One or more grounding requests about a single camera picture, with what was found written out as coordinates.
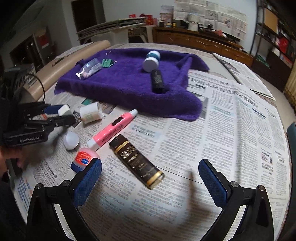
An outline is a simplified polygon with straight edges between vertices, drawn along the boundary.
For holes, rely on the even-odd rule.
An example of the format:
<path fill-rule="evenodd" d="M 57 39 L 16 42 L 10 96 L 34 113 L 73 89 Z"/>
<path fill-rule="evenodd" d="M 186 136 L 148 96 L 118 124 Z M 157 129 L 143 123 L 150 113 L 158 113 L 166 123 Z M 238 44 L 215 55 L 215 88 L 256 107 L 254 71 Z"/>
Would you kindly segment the person's left hand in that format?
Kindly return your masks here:
<path fill-rule="evenodd" d="M 22 148 L 7 148 L 1 146 L 1 172 L 7 171 L 6 160 L 17 159 L 17 166 L 19 168 L 23 167 L 25 161 L 25 151 Z"/>

